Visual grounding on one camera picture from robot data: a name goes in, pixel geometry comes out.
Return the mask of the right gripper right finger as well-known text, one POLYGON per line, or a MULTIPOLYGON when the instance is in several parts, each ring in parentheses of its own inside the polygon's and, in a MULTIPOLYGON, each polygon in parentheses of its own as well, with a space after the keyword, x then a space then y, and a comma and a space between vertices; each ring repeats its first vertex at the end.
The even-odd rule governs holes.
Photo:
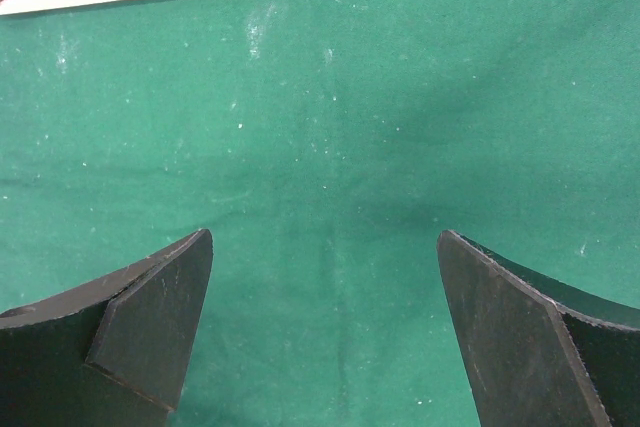
POLYGON ((455 231, 437 255, 481 425, 638 425, 638 309, 455 231))

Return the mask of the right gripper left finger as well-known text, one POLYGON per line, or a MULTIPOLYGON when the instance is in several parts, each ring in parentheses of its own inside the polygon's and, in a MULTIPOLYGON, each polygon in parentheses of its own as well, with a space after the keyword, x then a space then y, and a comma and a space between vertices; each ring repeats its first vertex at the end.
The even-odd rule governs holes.
POLYGON ((213 261, 198 230, 1 315, 4 426, 164 426, 179 404, 213 261))

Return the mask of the green surgical cloth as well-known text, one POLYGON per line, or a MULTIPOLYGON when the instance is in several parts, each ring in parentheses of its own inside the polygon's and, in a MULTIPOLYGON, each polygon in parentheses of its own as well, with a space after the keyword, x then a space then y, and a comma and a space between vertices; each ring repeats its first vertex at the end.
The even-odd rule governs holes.
POLYGON ((200 229, 175 426, 474 426, 436 242, 639 303, 639 0, 1 21, 1 306, 200 229))

